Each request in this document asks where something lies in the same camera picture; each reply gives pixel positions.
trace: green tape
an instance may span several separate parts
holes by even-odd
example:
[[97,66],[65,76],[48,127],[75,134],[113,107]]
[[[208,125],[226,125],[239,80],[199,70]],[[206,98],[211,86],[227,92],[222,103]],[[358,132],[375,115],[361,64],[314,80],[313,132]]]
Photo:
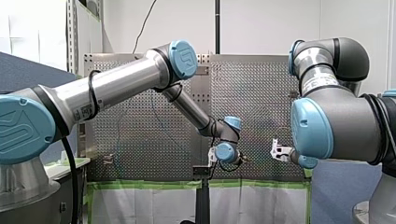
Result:
[[[239,187],[261,187],[274,189],[306,189],[306,224],[310,223],[311,214],[311,182],[278,182],[249,179],[224,179],[211,180],[210,188],[239,188]],[[101,189],[198,189],[201,187],[201,181],[175,181],[175,182],[155,182],[143,180],[115,180],[103,182],[89,182],[87,184],[88,202],[88,224],[92,224],[92,203],[93,194],[96,190]]]
[[304,169],[304,174],[306,178],[311,178],[313,172],[314,172],[313,169]]
[[308,185],[306,189],[306,210],[305,210],[305,220],[306,224],[311,224],[311,206],[312,206],[312,185]]

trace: black cable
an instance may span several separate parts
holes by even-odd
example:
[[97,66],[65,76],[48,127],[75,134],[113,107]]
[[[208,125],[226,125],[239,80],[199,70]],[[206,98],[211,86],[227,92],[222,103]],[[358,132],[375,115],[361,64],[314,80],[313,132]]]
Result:
[[296,40],[291,46],[291,50],[289,51],[289,73],[292,76],[296,76],[296,74],[294,73],[294,51],[296,50],[298,44],[303,42],[303,40]]
[[74,160],[73,151],[70,147],[69,141],[66,137],[62,138],[62,143],[64,144],[64,150],[66,151],[67,159],[69,159],[70,164],[70,174],[72,176],[72,190],[73,190],[73,210],[72,210],[72,221],[71,224],[78,223],[78,175],[76,162]]
[[377,101],[379,111],[381,111],[381,115],[383,117],[383,120],[385,121],[385,128],[386,128],[386,131],[387,131],[387,134],[388,134],[388,139],[390,141],[390,145],[392,146],[393,154],[396,157],[396,143],[395,143],[395,141],[393,139],[392,130],[390,129],[389,117],[387,116],[387,113],[385,112],[386,108],[384,108],[384,106],[382,105],[382,103],[380,102],[380,100],[378,98],[375,97],[375,99]]
[[[152,92],[151,92],[151,95],[150,95],[151,109],[152,109],[152,112],[154,113],[154,117],[157,119],[157,121],[160,123],[161,127],[163,128],[163,133],[165,133],[166,136],[168,136],[168,138],[169,138],[178,148],[180,148],[182,151],[186,151],[186,152],[187,152],[187,150],[185,150],[185,149],[184,149],[184,148],[172,137],[172,135],[171,135],[168,131],[166,131],[166,128],[165,128],[163,122],[161,121],[160,117],[158,116],[157,110],[155,109],[155,106],[154,106],[154,92],[155,92],[155,91],[152,91]],[[194,156],[194,155],[192,154],[191,151],[189,151],[189,153],[190,153],[190,155],[191,155],[194,159],[196,159],[196,160],[198,160],[198,161],[204,162],[204,161],[202,160],[202,158],[198,158],[198,157]]]
[[230,173],[230,172],[234,172],[234,171],[236,171],[237,169],[239,169],[239,167],[241,167],[241,164],[242,164],[242,162],[239,162],[233,169],[226,169],[224,166],[223,166],[223,164],[221,163],[221,161],[219,161],[219,166],[220,166],[220,168],[221,168],[221,170],[223,170],[223,171],[225,171],[225,172],[228,172],[228,173]]
[[215,162],[215,165],[212,167],[212,173],[210,174],[210,177],[208,178],[209,180],[211,180],[213,178],[213,175],[215,174],[216,171],[216,167],[218,166],[219,161]]
[[212,116],[209,117],[213,120],[212,126],[210,127],[210,134],[212,134],[212,142],[210,143],[210,147],[213,147],[216,140],[215,131],[218,129],[218,124],[216,123],[216,120]]
[[373,114],[375,116],[375,120],[378,124],[379,130],[380,130],[380,135],[381,135],[381,145],[378,153],[376,154],[376,157],[373,161],[368,161],[369,164],[371,165],[378,165],[387,155],[388,152],[388,147],[387,147],[387,136],[385,133],[384,129],[384,120],[382,116],[380,115],[379,109],[377,107],[377,101],[375,100],[376,97],[370,94],[363,94],[361,97],[363,97],[371,107]]
[[100,108],[99,108],[98,101],[97,101],[97,99],[96,99],[95,90],[94,90],[93,85],[92,85],[92,78],[93,78],[93,74],[95,74],[95,73],[100,73],[100,71],[99,71],[99,70],[92,70],[92,71],[90,72],[90,75],[88,76],[88,87],[89,87],[90,96],[91,96],[92,102],[93,102],[93,112],[92,112],[91,115],[90,115],[87,119],[85,119],[85,120],[90,120],[90,119],[95,118],[96,115],[99,113],[99,109],[100,109]]
[[145,20],[143,21],[142,29],[140,30],[140,33],[139,33],[139,35],[136,38],[136,42],[134,43],[134,50],[132,51],[132,54],[134,54],[134,52],[137,49],[137,44],[139,43],[139,38],[143,34],[143,31],[145,30],[145,26],[146,26],[146,22],[148,21],[149,14],[151,13],[151,10],[154,8],[154,5],[155,5],[156,2],[157,2],[157,0],[154,0],[152,2],[152,4],[151,4],[151,7],[149,8],[148,15],[146,16]]

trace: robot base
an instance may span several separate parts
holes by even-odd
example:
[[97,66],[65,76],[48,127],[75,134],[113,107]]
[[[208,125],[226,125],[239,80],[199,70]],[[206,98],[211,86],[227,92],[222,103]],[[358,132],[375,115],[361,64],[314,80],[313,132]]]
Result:
[[61,223],[61,194],[60,184],[52,182],[45,195],[11,204],[0,208],[2,224],[32,223],[32,224],[59,224]]
[[358,203],[353,208],[356,224],[396,223],[396,178],[382,174],[370,202]]

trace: metal pole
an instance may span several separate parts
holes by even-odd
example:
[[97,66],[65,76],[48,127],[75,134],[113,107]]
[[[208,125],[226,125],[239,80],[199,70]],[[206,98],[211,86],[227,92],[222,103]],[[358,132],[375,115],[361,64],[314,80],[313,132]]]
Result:
[[220,54],[220,0],[215,0],[216,54]]

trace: pegboard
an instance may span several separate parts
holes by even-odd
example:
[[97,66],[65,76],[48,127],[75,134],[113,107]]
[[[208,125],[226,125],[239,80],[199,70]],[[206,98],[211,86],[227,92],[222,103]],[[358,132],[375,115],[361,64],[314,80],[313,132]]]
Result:
[[[198,104],[214,118],[240,117],[243,130],[238,148],[252,159],[234,173],[218,169],[215,178],[304,180],[300,167],[275,161],[270,154],[276,133],[280,143],[292,144],[289,126],[293,99],[289,94],[297,90],[297,80],[287,73],[287,57],[205,55],[203,63],[204,55],[199,56],[201,72],[185,81],[183,90],[196,103],[200,100]],[[85,58],[86,75],[92,69],[105,71],[134,60],[131,54],[91,54]],[[192,165],[206,164],[210,139],[199,136],[155,91],[145,91],[100,113],[87,123],[86,130],[86,148],[95,152],[88,170],[91,181],[192,180]],[[108,156],[111,164],[104,163]]]
[[292,146],[290,91],[298,81],[288,74],[286,56],[212,55],[210,64],[212,114],[242,119],[238,149],[252,162],[234,173],[221,170],[215,178],[303,180],[304,170],[293,163],[272,159],[272,139]]

